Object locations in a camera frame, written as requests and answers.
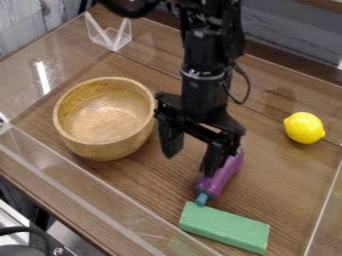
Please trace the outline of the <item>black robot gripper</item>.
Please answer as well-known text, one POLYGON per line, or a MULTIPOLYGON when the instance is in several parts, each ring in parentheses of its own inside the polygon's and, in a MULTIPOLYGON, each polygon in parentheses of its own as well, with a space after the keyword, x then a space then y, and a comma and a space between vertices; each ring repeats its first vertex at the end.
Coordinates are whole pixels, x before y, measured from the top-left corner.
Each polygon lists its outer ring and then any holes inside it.
POLYGON ((180 94, 155 94, 161 152, 172 158, 183 149, 185 134, 207 143, 200 171, 212 178, 227 158, 237 155, 240 138, 245 134, 245 128, 225 110, 232 97, 232 69, 200 75, 180 70, 180 74, 180 94))

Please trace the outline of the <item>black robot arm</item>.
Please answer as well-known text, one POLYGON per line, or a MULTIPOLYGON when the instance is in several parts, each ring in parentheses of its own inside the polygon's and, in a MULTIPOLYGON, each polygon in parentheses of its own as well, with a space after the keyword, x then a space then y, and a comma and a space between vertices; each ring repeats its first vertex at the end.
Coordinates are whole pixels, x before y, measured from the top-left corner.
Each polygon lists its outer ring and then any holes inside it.
POLYGON ((171 158, 183 149, 184 136, 207 143, 200 170, 207 177, 237 153, 245 128, 227 113, 232 74, 240 71, 243 55, 241 0, 102 0, 116 15, 144 17, 161 3, 177 8, 184 49, 181 93, 155 94, 155 118, 163 154, 171 158))

